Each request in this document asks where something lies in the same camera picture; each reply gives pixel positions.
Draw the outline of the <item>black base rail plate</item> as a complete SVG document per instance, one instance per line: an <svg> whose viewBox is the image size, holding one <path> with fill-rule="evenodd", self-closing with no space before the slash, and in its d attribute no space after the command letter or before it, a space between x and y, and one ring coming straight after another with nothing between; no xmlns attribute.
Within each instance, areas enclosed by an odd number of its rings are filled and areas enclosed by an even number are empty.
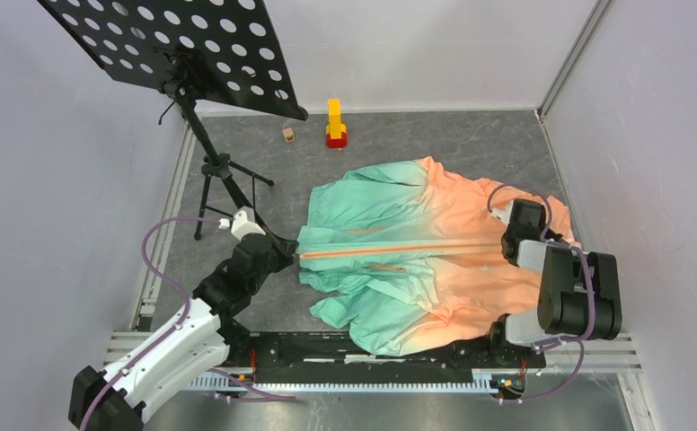
<svg viewBox="0 0 697 431"><path fill-rule="evenodd" d="M492 344L486 336L405 356L372 354L348 333L253 333L223 362L250 367L258 383L471 383L475 370L519 374L546 366L528 347Z"/></svg>

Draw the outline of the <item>green and orange jacket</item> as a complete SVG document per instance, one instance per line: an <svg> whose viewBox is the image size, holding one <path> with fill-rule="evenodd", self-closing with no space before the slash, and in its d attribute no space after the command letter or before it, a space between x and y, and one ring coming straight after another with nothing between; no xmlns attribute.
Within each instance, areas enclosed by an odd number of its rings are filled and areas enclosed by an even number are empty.
<svg viewBox="0 0 697 431"><path fill-rule="evenodd" d="M322 293L311 315L370 354L406 356L533 309L540 276L503 257L496 217L519 198L531 194L430 157L314 188L297 238L300 281Z"/></svg>

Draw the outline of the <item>yellow block tower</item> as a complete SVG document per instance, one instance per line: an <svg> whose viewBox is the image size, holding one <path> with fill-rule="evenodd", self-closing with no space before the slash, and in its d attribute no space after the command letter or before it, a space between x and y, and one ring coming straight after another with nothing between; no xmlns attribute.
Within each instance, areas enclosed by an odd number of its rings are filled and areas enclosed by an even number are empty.
<svg viewBox="0 0 697 431"><path fill-rule="evenodd" d="M340 100L338 98L331 98L327 101L327 116L328 123L326 127L326 134L330 139L339 139L344 133L347 132L347 128L342 121L341 117L341 106Z"/></svg>

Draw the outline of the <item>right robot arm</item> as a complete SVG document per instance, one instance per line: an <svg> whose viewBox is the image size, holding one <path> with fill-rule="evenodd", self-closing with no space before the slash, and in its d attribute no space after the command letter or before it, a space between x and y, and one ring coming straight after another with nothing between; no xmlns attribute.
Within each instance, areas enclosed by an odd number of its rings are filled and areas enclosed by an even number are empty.
<svg viewBox="0 0 697 431"><path fill-rule="evenodd" d="M501 245L507 262L540 276L536 306L492 323L486 352L493 364L512 365L523 348L543 352L618 337L622 306L614 255L564 242L550 229L548 208L538 202L515 199L490 214L506 226Z"/></svg>

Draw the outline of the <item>black perforated music stand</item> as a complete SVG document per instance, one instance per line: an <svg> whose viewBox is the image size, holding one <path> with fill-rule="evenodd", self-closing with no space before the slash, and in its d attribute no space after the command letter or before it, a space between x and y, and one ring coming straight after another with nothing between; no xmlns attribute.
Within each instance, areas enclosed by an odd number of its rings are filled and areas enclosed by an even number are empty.
<svg viewBox="0 0 697 431"><path fill-rule="evenodd" d="M262 1L42 1L40 6L112 80L158 91L204 148L208 178L237 207L255 208L198 114L199 101L306 120Z"/></svg>

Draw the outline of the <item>red cylinder block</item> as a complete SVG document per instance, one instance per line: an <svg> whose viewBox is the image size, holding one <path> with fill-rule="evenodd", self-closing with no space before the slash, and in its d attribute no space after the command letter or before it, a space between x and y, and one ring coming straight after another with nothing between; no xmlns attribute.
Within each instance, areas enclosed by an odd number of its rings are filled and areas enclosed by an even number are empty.
<svg viewBox="0 0 697 431"><path fill-rule="evenodd" d="M331 133L325 135L325 144L331 149L340 149L348 145L348 134L341 132L338 137L334 137Z"/></svg>

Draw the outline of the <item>small wooden cube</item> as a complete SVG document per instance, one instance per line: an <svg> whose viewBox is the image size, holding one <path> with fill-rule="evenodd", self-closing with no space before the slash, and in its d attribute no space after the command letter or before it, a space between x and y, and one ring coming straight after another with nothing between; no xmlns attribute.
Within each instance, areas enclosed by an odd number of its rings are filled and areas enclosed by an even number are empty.
<svg viewBox="0 0 697 431"><path fill-rule="evenodd" d="M296 134L292 128L284 128L282 135L287 143L293 143L296 140Z"/></svg>

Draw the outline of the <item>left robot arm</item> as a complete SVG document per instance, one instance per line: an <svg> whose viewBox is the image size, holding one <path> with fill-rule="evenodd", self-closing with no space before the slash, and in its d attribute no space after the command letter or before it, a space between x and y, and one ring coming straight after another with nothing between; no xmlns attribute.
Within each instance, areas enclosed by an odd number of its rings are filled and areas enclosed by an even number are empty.
<svg viewBox="0 0 697 431"><path fill-rule="evenodd" d="M68 420L78 430L141 430L162 405L195 378L250 354L250 332L235 316L269 275L294 262L297 243L249 233L194 289L173 321L100 371L75 377Z"/></svg>

